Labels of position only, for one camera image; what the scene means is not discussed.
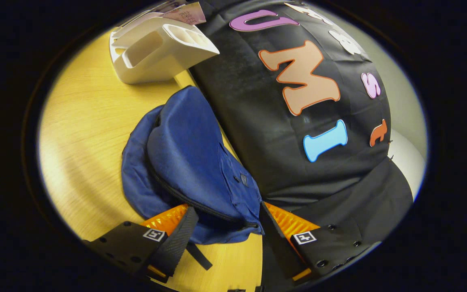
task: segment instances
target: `backpack zipper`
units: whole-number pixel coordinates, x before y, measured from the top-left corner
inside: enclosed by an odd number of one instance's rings
[[[240,224],[244,225],[245,227],[254,227],[254,228],[258,227],[257,223],[247,222],[246,220],[236,219],[236,218],[230,217],[228,215],[221,214],[219,212],[214,211],[214,209],[211,209],[210,207],[207,207],[207,206],[205,206],[205,205],[203,205],[201,203],[198,203],[198,202],[196,202],[194,200],[191,200],[191,199],[187,198],[180,191],[176,190],[174,187],[169,185],[167,183],[167,181],[165,181],[165,179],[158,176],[156,170],[154,170],[154,167],[152,166],[152,164],[150,162],[150,158],[149,158],[148,153],[146,153],[145,157],[146,157],[145,160],[147,161],[147,165],[148,165],[150,174],[163,187],[163,189],[165,189],[171,195],[178,198],[178,200],[182,201],[183,203],[186,203],[189,206],[194,207],[197,210],[200,210],[202,212],[205,212],[205,213],[208,213],[210,215],[216,216],[217,218],[221,218],[222,220],[226,220],[228,222],[233,222],[233,223],[240,223]]]

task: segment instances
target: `table surface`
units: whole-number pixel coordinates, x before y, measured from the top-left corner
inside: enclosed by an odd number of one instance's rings
[[[123,221],[144,221],[124,197],[122,150],[148,111],[194,85],[187,71],[166,82],[122,83],[111,64],[109,33],[91,41],[66,64],[39,126],[39,164],[51,201],[72,231],[89,241]],[[233,153],[224,135],[223,140]],[[165,286],[182,292],[253,292],[261,284],[261,235],[199,249],[213,267],[204,270],[185,251]]]

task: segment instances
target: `peach letter m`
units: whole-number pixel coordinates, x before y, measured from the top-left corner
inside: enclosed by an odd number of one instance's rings
[[[303,46],[276,52],[261,50],[259,58],[272,71],[277,71],[280,64],[292,61],[276,78],[280,83],[302,85],[285,87],[282,91],[291,114],[300,115],[306,107],[325,100],[340,100],[340,90],[334,80],[313,74],[324,59],[313,42],[305,41]]]

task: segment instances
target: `blue backpack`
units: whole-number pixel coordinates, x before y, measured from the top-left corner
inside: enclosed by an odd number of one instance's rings
[[[263,234],[257,184],[225,148],[198,88],[186,87],[148,112],[122,157],[126,199],[144,218],[186,203],[199,217],[191,243],[236,243]]]

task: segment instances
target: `white 3d printed part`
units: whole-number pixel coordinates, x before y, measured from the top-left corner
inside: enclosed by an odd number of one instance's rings
[[[109,53],[124,83],[166,81],[219,54],[196,27],[155,15],[143,17],[111,32]]]

